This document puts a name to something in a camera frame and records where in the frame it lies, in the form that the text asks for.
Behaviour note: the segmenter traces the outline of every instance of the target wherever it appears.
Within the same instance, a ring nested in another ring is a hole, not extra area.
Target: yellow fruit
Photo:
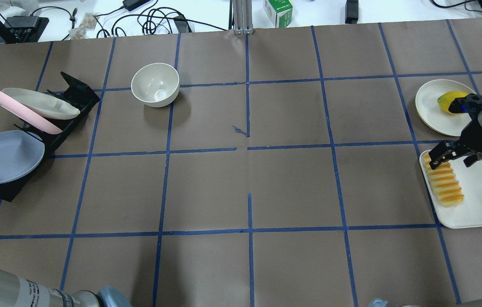
[[[466,97],[466,95],[468,95],[468,93],[461,91],[451,91],[441,95],[440,98],[438,98],[438,104],[440,105],[440,109],[450,115],[461,115],[462,113],[449,112],[449,106],[456,98]]]

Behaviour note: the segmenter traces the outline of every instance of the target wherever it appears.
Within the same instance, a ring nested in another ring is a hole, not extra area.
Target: white tray
[[[450,229],[465,229],[468,227],[482,227],[482,161],[477,161],[467,168],[463,162],[464,157],[450,161],[451,168],[457,176],[465,200],[453,207],[444,207],[439,204],[436,196],[432,193],[428,176],[424,169],[422,157],[430,150],[422,152],[419,157],[424,180],[430,191],[432,203],[436,209],[438,220]]]

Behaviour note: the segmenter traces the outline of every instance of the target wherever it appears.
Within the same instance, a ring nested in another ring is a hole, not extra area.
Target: small carton
[[[292,22],[293,10],[289,0],[264,0],[264,11],[276,28],[286,28]]]

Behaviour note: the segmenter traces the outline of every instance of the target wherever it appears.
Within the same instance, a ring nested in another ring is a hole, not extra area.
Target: brown table surface
[[[170,106],[130,92],[152,62],[178,68]],[[3,270],[135,307],[482,298],[482,228],[437,221],[418,154],[446,136],[414,103],[436,78],[482,93],[482,19],[0,45],[0,89],[60,71],[102,100],[0,200]]]

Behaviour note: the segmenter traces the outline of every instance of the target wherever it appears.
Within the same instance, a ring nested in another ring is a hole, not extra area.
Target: round plate
[[[1,132],[0,183],[14,181],[30,173],[42,161],[44,147],[44,143],[21,130]]]
[[[39,129],[40,131],[44,131],[49,134],[60,134],[62,132],[56,125],[50,123],[44,117],[41,117],[40,115],[36,114],[28,107],[25,107],[24,105],[19,103],[19,101],[2,93],[1,91],[0,91],[0,105],[4,109],[10,111],[11,113],[14,113],[15,116],[33,125],[35,128]]]
[[[462,83],[441,78],[426,82],[420,87],[415,97],[415,105],[417,113],[428,127],[447,136],[461,136],[461,131],[470,123],[470,115],[447,114],[438,104],[438,98],[450,91],[474,93]]]
[[[70,103],[44,93],[15,87],[3,89],[3,93],[48,119],[69,120],[80,113],[80,110],[72,107]]]

